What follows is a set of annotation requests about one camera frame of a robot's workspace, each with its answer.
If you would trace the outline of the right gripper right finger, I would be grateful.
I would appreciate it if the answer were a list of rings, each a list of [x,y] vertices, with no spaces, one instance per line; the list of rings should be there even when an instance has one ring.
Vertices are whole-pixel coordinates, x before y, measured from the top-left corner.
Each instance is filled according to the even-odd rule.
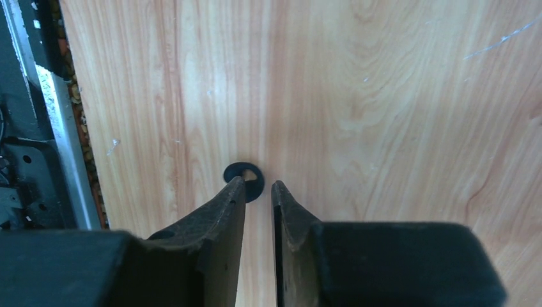
[[[507,292],[470,228],[321,221],[272,185],[279,306],[503,306]]]

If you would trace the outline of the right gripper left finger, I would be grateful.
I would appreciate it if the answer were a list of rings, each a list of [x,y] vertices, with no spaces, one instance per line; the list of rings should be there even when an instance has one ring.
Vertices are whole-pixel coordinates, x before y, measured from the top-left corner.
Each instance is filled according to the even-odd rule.
[[[234,306],[245,182],[141,239],[125,231],[1,232],[2,306]]]

